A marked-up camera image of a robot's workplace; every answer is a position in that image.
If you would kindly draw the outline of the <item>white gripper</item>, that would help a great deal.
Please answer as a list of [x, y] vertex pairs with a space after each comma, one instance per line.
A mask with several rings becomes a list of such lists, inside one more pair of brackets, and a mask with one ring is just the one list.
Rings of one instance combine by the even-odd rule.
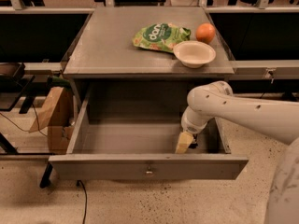
[[193, 134], [203, 131], [211, 119], [213, 117], [205, 112], [193, 110], [188, 106], [181, 117], [181, 127], [185, 132], [178, 136], [176, 153], [185, 153], [193, 141]]

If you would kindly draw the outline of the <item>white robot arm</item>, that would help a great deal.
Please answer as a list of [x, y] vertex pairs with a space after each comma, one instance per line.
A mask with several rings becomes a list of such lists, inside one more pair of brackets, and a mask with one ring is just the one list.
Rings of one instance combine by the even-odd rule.
[[176, 152], [183, 153], [214, 118], [222, 118], [286, 144], [275, 171], [264, 224], [299, 224], [299, 104], [239, 98], [217, 81], [192, 89], [181, 118]]

